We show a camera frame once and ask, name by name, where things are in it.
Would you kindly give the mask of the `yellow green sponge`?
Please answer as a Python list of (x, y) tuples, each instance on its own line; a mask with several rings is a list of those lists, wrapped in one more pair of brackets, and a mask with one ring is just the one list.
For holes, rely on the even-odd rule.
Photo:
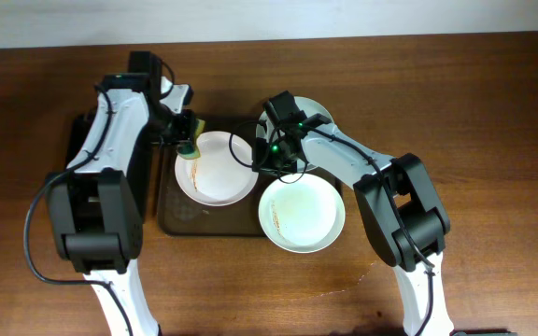
[(203, 133), (205, 122), (201, 119), (191, 119), (183, 140), (177, 145), (177, 154), (184, 160), (194, 160), (200, 157), (197, 145), (198, 137)]

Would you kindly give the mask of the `grey-white plate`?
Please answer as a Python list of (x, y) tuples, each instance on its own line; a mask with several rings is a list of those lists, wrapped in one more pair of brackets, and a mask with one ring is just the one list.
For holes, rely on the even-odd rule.
[[(256, 129), (258, 126), (263, 126), (266, 127), (268, 131), (272, 131), (273, 133), (277, 131), (282, 131), (289, 135), (293, 135), (294, 137), (299, 139), (302, 146), (302, 138), (305, 136), (305, 133), (303, 131), (300, 131), (300, 128), (302, 128), (303, 126), (318, 126), (320, 125), (319, 121), (321, 119), (328, 119), (329, 121), (332, 121), (333, 118), (331, 114), (327, 111), (327, 109), (320, 103), (310, 98), (295, 95), (293, 96), (298, 107), (306, 113), (307, 119), (298, 124), (291, 123), (274, 126), (272, 122), (267, 118), (267, 115), (263, 110), (261, 116), (259, 117), (259, 124), (256, 126)], [(308, 160), (304, 156), (304, 153), (303, 159), (306, 161), (306, 171), (313, 170), (316, 168), (315, 165), (308, 162)]]

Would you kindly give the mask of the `pink-white plate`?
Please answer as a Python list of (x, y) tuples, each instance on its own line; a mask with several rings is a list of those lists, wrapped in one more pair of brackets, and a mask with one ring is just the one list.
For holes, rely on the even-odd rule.
[(238, 163), (233, 154), (251, 164), (251, 146), (237, 135), (213, 131), (197, 140), (200, 157), (176, 158), (177, 184), (192, 200), (209, 206), (225, 206), (245, 198), (255, 187), (259, 174)]

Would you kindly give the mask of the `cream-white plate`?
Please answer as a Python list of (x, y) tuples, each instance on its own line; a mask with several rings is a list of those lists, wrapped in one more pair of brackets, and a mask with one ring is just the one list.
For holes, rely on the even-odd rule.
[(346, 210), (335, 186), (317, 175), (288, 175), (263, 192), (258, 218), (267, 238), (293, 253), (318, 252), (341, 234)]

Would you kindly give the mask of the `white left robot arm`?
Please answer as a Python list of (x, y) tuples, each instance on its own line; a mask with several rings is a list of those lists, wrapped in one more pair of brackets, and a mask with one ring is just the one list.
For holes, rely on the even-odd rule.
[(159, 335), (138, 271), (154, 143), (189, 159), (204, 124), (187, 106), (192, 89), (142, 71), (104, 77), (97, 106), (66, 167), (48, 176), (47, 203), (60, 258), (91, 287), (114, 335)]

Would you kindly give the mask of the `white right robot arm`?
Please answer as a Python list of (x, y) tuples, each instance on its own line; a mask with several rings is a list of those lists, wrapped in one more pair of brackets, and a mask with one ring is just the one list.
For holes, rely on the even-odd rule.
[(257, 136), (257, 170), (278, 172), (298, 161), (353, 189), (369, 242), (394, 271), (405, 333), (451, 334), (441, 275), (450, 220), (420, 158), (375, 152), (334, 123), (282, 124)]

